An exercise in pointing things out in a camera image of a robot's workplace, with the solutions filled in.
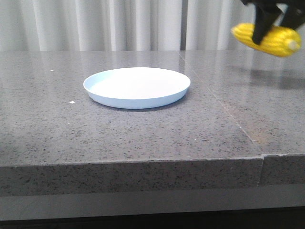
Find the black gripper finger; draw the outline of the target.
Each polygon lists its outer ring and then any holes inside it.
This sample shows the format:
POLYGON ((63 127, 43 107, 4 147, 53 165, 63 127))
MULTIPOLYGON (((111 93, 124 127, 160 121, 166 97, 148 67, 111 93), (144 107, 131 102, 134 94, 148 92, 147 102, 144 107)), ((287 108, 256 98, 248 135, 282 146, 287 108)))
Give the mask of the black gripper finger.
POLYGON ((264 36, 269 32, 273 23, 281 15, 282 11, 276 4, 254 4, 255 24, 252 41, 260 45, 264 36))
POLYGON ((296 30, 304 23, 305 10, 295 6, 288 6, 280 22, 280 26, 296 30))

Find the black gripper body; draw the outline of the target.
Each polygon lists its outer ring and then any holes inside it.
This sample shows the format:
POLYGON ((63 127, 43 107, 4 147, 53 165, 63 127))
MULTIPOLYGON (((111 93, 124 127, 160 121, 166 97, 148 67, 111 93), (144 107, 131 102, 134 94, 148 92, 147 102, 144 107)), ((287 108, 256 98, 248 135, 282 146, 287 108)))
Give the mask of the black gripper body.
POLYGON ((249 3, 252 4, 261 4, 261 5, 271 5, 271 4, 286 4, 287 6, 293 6, 297 9, 304 10, 305 9, 305 1, 304 0, 241 0, 244 5, 249 3))

